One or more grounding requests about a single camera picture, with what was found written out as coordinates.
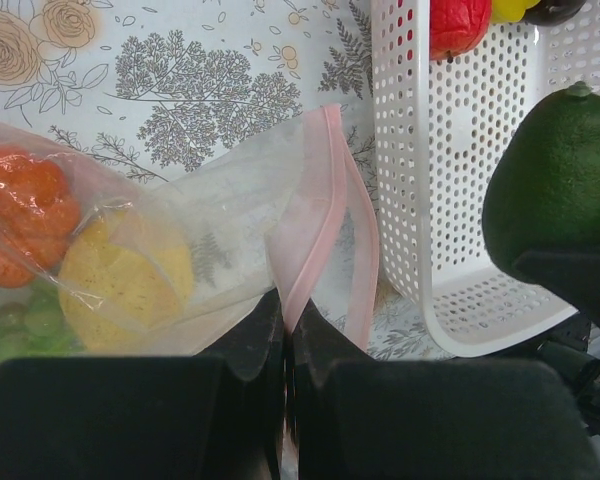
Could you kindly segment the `clear zip top bag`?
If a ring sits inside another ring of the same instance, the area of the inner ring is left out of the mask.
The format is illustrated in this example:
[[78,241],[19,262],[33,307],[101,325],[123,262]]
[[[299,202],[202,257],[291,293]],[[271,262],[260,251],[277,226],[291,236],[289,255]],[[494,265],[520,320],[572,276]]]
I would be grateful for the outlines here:
[[194,292],[179,320],[134,343],[100,352],[87,350],[65,319],[80,343],[69,354],[195,354],[251,313],[269,292],[278,295],[284,327],[292,331],[344,229],[353,234],[344,334],[357,347],[366,347],[379,269],[378,227],[338,105],[284,121],[155,188],[138,185],[84,153],[2,123],[0,147],[51,160],[65,173],[82,213],[70,245],[92,218],[123,209],[149,225],[132,226],[128,233],[119,225],[110,237],[115,243],[147,255],[151,239],[174,229],[191,251]]

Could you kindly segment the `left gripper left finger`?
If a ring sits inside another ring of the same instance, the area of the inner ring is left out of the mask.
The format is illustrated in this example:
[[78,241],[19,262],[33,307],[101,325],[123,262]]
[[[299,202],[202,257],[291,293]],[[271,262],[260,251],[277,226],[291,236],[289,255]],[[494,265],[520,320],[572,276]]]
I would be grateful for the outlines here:
[[0,364],[0,479],[276,479],[278,295],[201,353]]

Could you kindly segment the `yellow lemon toy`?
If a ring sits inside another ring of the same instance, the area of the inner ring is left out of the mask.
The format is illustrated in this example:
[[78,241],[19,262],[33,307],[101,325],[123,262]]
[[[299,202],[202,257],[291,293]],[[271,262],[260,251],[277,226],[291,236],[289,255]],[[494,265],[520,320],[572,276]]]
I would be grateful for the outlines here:
[[123,209],[95,216],[57,276],[65,319],[89,351],[113,351],[175,323],[194,292],[191,251],[178,231],[151,239],[143,255],[110,239],[119,225],[128,233],[149,222]]

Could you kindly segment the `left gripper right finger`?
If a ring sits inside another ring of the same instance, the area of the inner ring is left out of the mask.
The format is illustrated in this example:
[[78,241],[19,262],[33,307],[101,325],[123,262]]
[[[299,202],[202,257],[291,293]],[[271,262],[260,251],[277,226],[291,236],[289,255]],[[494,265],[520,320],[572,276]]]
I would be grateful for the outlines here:
[[378,361],[314,305],[290,346],[303,479],[600,479],[572,395],[541,363]]

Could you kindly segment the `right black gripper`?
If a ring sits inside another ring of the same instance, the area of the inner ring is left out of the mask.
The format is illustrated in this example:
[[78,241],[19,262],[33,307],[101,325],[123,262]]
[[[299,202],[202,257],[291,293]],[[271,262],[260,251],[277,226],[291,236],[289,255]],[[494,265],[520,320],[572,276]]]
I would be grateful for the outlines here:
[[592,322],[600,328],[600,247],[529,249],[514,267],[588,317],[572,315],[550,330],[535,354],[571,390],[589,431],[600,435],[600,359],[588,353]]

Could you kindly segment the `green grapes toy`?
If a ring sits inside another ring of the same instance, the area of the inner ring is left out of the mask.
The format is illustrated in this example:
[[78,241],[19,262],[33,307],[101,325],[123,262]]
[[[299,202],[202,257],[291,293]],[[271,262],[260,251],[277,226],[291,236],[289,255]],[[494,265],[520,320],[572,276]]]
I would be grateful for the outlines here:
[[0,224],[0,362],[80,349],[55,279],[79,223],[71,213]]

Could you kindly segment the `green avocado toy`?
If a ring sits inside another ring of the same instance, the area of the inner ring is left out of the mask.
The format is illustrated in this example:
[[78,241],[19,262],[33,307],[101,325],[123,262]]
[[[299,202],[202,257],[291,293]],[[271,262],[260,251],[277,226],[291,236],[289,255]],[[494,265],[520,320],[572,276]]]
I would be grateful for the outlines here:
[[600,95],[584,81],[555,91],[526,115],[487,186],[485,249],[504,274],[529,249],[600,244]]

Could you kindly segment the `orange pumpkin toy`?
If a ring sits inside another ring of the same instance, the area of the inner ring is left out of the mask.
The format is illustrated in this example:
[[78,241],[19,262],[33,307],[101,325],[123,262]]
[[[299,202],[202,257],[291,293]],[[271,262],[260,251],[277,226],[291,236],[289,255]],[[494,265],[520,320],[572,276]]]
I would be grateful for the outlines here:
[[23,287],[59,264],[81,217],[56,163],[0,147],[0,287]]

